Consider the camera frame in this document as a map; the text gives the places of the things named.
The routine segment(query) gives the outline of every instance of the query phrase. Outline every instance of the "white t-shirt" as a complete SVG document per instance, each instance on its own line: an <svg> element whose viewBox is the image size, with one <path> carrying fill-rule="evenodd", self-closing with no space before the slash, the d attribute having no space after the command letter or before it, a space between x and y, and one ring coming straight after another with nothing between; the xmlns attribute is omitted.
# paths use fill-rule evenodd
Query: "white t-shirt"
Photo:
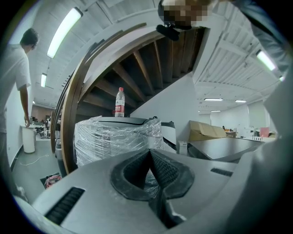
<svg viewBox="0 0 293 234"><path fill-rule="evenodd" d="M29 65L20 44L8 45L0 61L0 133L6 133L6 103L16 84L17 90L30 86Z"/></svg>

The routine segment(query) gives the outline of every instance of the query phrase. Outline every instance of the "white cable on floor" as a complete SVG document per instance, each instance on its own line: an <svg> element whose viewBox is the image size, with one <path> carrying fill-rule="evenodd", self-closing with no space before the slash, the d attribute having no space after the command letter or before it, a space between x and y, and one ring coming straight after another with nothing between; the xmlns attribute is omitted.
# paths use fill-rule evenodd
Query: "white cable on floor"
<svg viewBox="0 0 293 234"><path fill-rule="evenodd" d="M29 165L31 165L31 164L34 164L34 163L36 163L40 158L43 158L43 157L49 157L49 154L46 154L46 155L44 155L44 156L42 156L42 157L39 157L37 160L35 160L33 163L29 163L29 164L22 164L21 162L19 163L21 166L29 166Z"/></svg>

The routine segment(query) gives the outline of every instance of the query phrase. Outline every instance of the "wooden staircase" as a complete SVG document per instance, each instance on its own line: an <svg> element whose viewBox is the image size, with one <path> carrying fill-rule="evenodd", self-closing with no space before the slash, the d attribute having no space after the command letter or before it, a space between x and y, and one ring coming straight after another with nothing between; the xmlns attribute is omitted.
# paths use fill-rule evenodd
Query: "wooden staircase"
<svg viewBox="0 0 293 234"><path fill-rule="evenodd" d="M61 143L67 173L76 169L73 159L75 123L96 116L113 116L119 87L124 88L127 117L192 71L205 28L182 32L177 42L146 29L146 34L119 47L122 37L139 35L142 31L134 31L144 26L145 23L136 25L93 44L65 86L51 121L51 146L54 152L54 130L62 111ZM93 74L84 82L95 58L100 59L100 63L95 63Z"/></svg>

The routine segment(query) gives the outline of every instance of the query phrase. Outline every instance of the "plastic wrap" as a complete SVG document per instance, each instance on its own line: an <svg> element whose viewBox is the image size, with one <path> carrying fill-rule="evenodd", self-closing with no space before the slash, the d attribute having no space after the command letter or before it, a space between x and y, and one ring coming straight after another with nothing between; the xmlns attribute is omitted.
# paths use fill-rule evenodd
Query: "plastic wrap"
<svg viewBox="0 0 293 234"><path fill-rule="evenodd" d="M139 149L163 149L159 119L146 120L141 126L118 128L105 126L99 122L99 118L90 118L75 125L74 143L78 167ZM157 181L149 171L145 191L154 196L157 190Z"/></svg>

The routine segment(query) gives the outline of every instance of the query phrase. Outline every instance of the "man in white shirt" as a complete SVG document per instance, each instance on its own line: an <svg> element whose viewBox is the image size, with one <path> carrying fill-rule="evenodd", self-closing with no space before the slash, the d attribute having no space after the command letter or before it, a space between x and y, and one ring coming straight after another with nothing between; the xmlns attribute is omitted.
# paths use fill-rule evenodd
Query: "man in white shirt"
<svg viewBox="0 0 293 234"><path fill-rule="evenodd" d="M8 45L0 62L0 172L6 186L13 195L21 196L13 181L6 150L6 103L11 90L16 84L24 111L26 127L29 127L27 87L30 86L30 74L27 53L38 43L38 34L28 29L20 44Z"/></svg>

